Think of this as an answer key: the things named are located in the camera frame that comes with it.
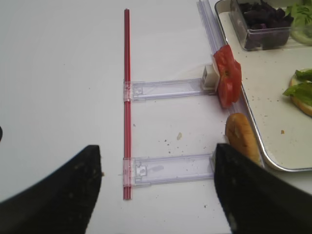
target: red stick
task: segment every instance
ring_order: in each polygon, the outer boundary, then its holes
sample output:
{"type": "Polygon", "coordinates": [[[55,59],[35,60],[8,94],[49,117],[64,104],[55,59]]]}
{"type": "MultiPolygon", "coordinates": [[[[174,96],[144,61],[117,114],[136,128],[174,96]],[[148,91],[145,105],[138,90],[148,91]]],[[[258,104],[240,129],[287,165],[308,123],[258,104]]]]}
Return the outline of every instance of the red stick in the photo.
{"type": "MultiPolygon", "coordinates": [[[[130,12],[129,9],[125,9],[125,82],[131,81],[130,73],[130,12]]],[[[125,100],[125,138],[124,138],[124,158],[131,158],[131,103],[130,99],[125,100]]],[[[131,199],[131,186],[123,187],[123,199],[131,199]]]]}

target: white tray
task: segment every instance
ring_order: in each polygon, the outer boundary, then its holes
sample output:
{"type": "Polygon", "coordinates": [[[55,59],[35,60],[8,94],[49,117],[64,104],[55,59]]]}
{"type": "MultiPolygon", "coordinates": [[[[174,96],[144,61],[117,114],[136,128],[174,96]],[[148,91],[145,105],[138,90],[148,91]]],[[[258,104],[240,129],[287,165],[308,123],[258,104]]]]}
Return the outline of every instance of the white tray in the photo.
{"type": "Polygon", "coordinates": [[[282,95],[296,69],[312,68],[312,47],[243,50],[229,17],[229,3],[219,1],[215,9],[226,41],[242,67],[246,103],[263,157],[279,170],[312,170],[312,118],[282,95]]]}

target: lettuce leaf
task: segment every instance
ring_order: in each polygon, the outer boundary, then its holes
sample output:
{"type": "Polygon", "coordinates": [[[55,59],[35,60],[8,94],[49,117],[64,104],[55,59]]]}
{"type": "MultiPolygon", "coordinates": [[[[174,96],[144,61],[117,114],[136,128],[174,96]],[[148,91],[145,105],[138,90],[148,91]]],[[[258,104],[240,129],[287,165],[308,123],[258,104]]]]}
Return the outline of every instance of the lettuce leaf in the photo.
{"type": "Polygon", "coordinates": [[[312,0],[305,1],[305,4],[295,3],[288,6],[286,14],[294,18],[292,22],[291,36],[302,44],[312,45],[312,0]]]}
{"type": "Polygon", "coordinates": [[[304,72],[296,70],[295,75],[299,81],[312,81],[312,69],[309,69],[304,72]]]}
{"type": "Polygon", "coordinates": [[[303,103],[312,106],[312,83],[301,83],[289,87],[283,95],[299,99],[303,103]]]}

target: plastic container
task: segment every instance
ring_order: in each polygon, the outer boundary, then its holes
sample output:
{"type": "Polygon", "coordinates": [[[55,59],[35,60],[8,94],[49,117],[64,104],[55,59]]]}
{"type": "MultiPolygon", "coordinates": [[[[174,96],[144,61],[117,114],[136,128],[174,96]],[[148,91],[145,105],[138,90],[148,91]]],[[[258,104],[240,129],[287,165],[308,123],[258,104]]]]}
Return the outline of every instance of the plastic container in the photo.
{"type": "MultiPolygon", "coordinates": [[[[231,0],[230,3],[230,19],[239,43],[244,50],[267,50],[281,47],[303,47],[309,45],[309,41],[300,40],[301,42],[298,42],[295,38],[298,38],[298,35],[302,35],[307,31],[312,32],[311,26],[290,26],[268,29],[249,28],[239,5],[242,3],[253,4],[255,2],[260,3],[259,0],[231,0]]],[[[281,8],[283,10],[286,10],[287,6],[292,6],[295,3],[302,4],[301,0],[266,0],[265,2],[275,9],[281,8]]]]}

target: crumb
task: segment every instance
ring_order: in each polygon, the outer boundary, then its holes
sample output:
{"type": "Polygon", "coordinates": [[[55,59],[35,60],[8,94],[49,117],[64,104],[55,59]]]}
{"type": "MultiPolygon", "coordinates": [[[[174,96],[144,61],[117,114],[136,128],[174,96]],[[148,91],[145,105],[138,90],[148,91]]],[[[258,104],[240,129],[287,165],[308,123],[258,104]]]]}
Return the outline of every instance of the crumb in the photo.
{"type": "Polygon", "coordinates": [[[182,133],[179,133],[176,137],[177,140],[180,140],[182,138],[182,133]]]}

